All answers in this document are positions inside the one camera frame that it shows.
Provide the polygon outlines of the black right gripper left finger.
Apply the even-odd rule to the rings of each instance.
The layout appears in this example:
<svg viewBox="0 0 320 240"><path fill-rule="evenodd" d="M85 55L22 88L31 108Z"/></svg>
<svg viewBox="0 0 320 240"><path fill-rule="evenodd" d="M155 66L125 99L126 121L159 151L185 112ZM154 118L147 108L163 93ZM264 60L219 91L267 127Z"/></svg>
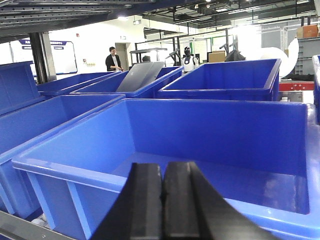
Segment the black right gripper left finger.
<svg viewBox="0 0 320 240"><path fill-rule="evenodd" d="M119 196L92 240L160 240L162 176L155 163L133 163Z"/></svg>

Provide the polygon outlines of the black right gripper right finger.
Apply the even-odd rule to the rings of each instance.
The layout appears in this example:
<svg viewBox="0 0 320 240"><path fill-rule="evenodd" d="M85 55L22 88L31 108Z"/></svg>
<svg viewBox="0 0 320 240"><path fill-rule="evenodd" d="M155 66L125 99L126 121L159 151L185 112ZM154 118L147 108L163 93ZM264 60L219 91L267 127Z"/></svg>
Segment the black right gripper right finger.
<svg viewBox="0 0 320 240"><path fill-rule="evenodd" d="M170 162L164 174L166 240L274 240L232 207L195 162Z"/></svg>

